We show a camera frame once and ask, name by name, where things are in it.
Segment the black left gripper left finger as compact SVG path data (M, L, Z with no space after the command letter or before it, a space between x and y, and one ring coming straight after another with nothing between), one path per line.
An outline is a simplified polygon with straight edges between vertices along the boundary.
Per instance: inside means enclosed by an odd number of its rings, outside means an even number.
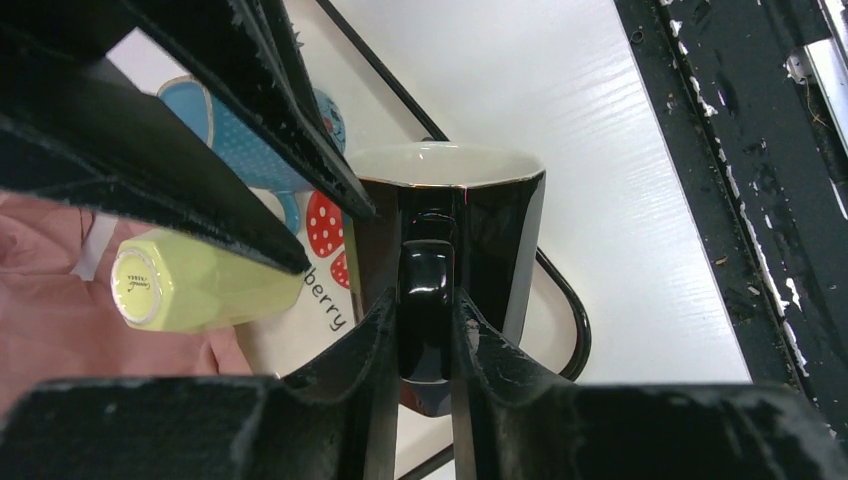
M396 299L283 378L61 379L1 430L5 479L390 479Z

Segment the bright blue mug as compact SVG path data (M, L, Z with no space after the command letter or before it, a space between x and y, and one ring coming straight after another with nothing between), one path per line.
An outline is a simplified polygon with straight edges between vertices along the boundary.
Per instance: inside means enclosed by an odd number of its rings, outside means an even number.
M274 197L272 211L282 215L292 233L299 232L296 196L314 188L281 154L191 76L166 82L158 97L262 200Z

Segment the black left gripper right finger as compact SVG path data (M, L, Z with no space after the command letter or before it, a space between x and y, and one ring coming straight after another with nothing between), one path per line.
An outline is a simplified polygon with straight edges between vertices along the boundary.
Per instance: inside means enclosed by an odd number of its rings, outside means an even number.
M580 386L454 301L460 479L843 479L816 410L783 387Z

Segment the black faceted mug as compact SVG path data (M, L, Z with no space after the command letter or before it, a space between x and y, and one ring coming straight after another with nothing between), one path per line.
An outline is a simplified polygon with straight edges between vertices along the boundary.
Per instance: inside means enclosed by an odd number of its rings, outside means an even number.
M450 316L466 294L510 342L521 340L544 202L533 155L450 142L351 154L376 206L346 220L356 320L392 289L398 303L401 401L428 417L450 412Z

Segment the strawberry print tray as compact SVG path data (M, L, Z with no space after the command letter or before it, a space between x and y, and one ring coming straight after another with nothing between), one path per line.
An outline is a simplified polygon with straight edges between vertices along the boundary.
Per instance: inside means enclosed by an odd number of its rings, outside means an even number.
M443 132L422 110L341 14L333 1L287 5L301 34L303 53L320 91L322 107L340 113L336 135L349 150L395 141L442 139ZM132 31L109 57L144 92L188 89L198 109L206 93L187 70L140 30ZM342 285L343 249L327 256L310 252L312 270L297 302L287 311L239 325L239 345L257 373L287 374L348 333L354 309ZM576 378L591 348L588 315L579 296L544 255L533 270L521 345L554 370ZM396 474L402 479L451 479L454 455L448 417L429 418L408 408L399 412Z

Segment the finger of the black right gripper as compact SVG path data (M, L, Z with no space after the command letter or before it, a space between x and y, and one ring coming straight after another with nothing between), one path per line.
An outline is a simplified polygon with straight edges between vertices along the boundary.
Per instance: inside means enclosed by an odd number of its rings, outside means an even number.
M137 26L312 186L356 219L376 207L320 114L280 1L125 1Z
M118 1L1 5L1 187L162 226L287 273L305 250L157 97L108 58Z

